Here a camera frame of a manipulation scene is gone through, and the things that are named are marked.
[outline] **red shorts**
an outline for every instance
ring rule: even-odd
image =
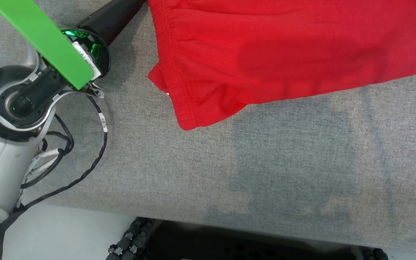
[[[149,0],[182,129],[416,74],[416,0]]]

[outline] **gray fabric surface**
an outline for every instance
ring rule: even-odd
[[[107,1],[38,3],[68,25]],[[147,79],[158,61],[147,6],[111,52],[112,71],[100,81],[105,157],[48,203],[416,251],[416,76],[251,105],[184,132],[170,99]],[[24,57],[23,39],[0,17],[0,63]],[[68,97],[59,114],[76,146],[31,198],[78,177],[102,144],[85,97]]]

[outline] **white floor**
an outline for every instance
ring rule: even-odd
[[[8,229],[3,260],[105,260],[134,218],[40,204]],[[383,250],[390,260],[416,260],[416,253]]]

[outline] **red garment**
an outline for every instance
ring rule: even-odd
[[[416,74],[416,0],[149,0],[160,62],[184,130],[247,104]]]

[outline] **white sticker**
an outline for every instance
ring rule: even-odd
[[[74,42],[72,43],[72,45],[76,49],[76,51],[78,51],[78,53],[81,55],[81,57],[83,57],[83,59],[89,64],[92,71],[94,71],[94,77],[91,79],[91,81],[100,77],[102,75],[101,72],[97,68],[96,64],[94,64],[94,61],[92,61],[91,57],[89,57],[89,55],[86,54],[86,51],[80,46],[80,44],[78,42]]]
[[[104,114],[99,113],[99,118],[100,118],[100,121],[102,122],[102,128],[104,129],[104,133],[108,132],[109,130],[107,129],[107,123],[105,121]]]

